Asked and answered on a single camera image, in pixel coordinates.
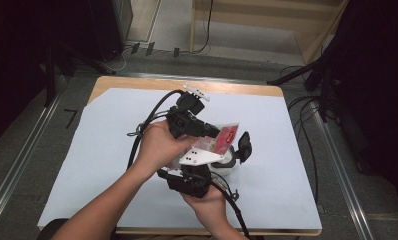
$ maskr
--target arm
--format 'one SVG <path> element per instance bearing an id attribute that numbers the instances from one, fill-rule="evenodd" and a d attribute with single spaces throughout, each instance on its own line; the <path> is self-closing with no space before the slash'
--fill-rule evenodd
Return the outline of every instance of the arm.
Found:
<path id="1" fill-rule="evenodd" d="M 68 220 L 52 239 L 109 239 L 143 183 L 193 143 L 191 137 L 174 139 L 166 121 L 151 124 L 130 169 Z"/>
<path id="2" fill-rule="evenodd" d="M 184 201 L 196 213 L 196 217 L 202 225 L 218 240 L 247 239 L 239 231 L 234 229 L 227 220 L 226 200 L 222 193 L 214 186 L 209 188 L 203 198 L 196 198 L 181 194 Z"/>

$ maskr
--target table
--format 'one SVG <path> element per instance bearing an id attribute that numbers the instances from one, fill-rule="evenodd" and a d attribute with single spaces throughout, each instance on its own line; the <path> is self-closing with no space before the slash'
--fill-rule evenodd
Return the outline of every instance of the table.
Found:
<path id="1" fill-rule="evenodd" d="M 319 54 L 329 35 L 335 33 L 347 2 L 214 0 L 211 22 L 291 30 L 307 64 Z M 194 46 L 195 21 L 208 21 L 210 3 L 210 0 L 193 0 L 190 51 L 193 51 Z"/>
<path id="2" fill-rule="evenodd" d="M 321 222 L 280 88 L 122 77 L 98 79 L 38 226 L 71 217 L 110 186 L 125 171 L 134 142 L 126 133 L 144 121 L 168 90 L 182 89 L 187 82 L 211 97 L 198 114 L 201 120 L 239 122 L 235 142 L 243 131 L 251 135 L 252 156 L 226 178 L 239 190 L 237 205 L 251 235 L 320 234 Z M 177 98 L 170 97 L 161 109 L 175 105 Z M 227 206 L 229 222 L 241 229 Z M 117 233 L 209 234 L 180 195 L 156 174 L 121 217 Z"/>

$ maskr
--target person's left hand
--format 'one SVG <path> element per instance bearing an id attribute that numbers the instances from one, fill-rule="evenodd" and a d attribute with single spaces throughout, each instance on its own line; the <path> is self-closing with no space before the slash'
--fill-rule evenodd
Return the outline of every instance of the person's left hand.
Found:
<path id="1" fill-rule="evenodd" d="M 194 142 L 195 138 L 190 136 L 175 139 L 169 131 L 166 120 L 152 123 L 145 130 L 139 154 L 133 166 L 147 170 L 152 176 Z"/>

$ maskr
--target person's right hand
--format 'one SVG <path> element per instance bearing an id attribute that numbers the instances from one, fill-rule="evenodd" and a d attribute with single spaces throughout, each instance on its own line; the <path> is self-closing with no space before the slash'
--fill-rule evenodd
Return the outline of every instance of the person's right hand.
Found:
<path id="1" fill-rule="evenodd" d="M 202 225 L 217 239 L 246 239 L 227 220 L 226 200 L 214 186 L 202 198 L 181 193 Z"/>

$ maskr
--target gray carpet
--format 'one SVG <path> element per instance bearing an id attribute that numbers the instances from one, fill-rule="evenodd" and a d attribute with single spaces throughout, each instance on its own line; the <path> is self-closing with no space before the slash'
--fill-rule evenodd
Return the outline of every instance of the gray carpet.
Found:
<path id="1" fill-rule="evenodd" d="M 245 83 L 265 84 L 265 80 L 277 79 L 279 72 L 285 67 L 271 63 L 198 55 L 182 55 L 173 58 L 171 53 L 166 52 L 154 52 L 153 55 L 146 57 L 144 53 L 144 50 L 140 50 L 139 53 L 134 55 L 127 54 L 127 66 L 117 75 L 124 76 L 130 72 L 140 72 L 240 79 L 244 80 Z M 109 64 L 118 67 L 117 65 L 122 65 L 122 62 L 116 59 Z M 81 111 L 87 103 L 97 77 L 100 76 L 85 65 L 79 65 L 78 68 L 79 71 L 69 81 L 63 92 L 55 114 L 0 217 L 0 239 L 36 239 L 39 233 L 36 224 L 71 144 Z M 302 81 L 302 78 L 298 78 L 283 87 L 287 103 L 299 96 L 306 95 L 301 84 L 299 84 Z M 0 139 L 0 183 L 37 120 L 42 110 L 43 101 L 44 93 L 41 93 Z M 68 129 L 66 129 L 66 126 L 72 114 L 64 111 L 64 109 L 79 111 Z M 292 124 L 298 119 L 299 109 L 300 106 L 295 107 L 291 113 Z M 373 214 L 370 215 L 370 224 L 375 238 L 398 239 L 398 199 L 395 190 L 379 176 L 360 174 L 341 129 L 333 122 L 330 123 L 330 126 L 333 129 L 333 136 L 336 138 L 348 175 L 354 184 L 363 208 L 366 213 Z M 322 234 L 318 237 L 312 237 L 312 239 L 359 239 L 314 119 L 307 121 L 305 128 L 316 155 L 319 182 L 317 205 L 320 209 L 323 224 Z M 315 191 L 313 162 L 308 144 L 303 136 L 301 134 L 298 144 L 311 188 Z M 294 237 L 271 236 L 266 237 L 266 239 L 293 240 Z"/>

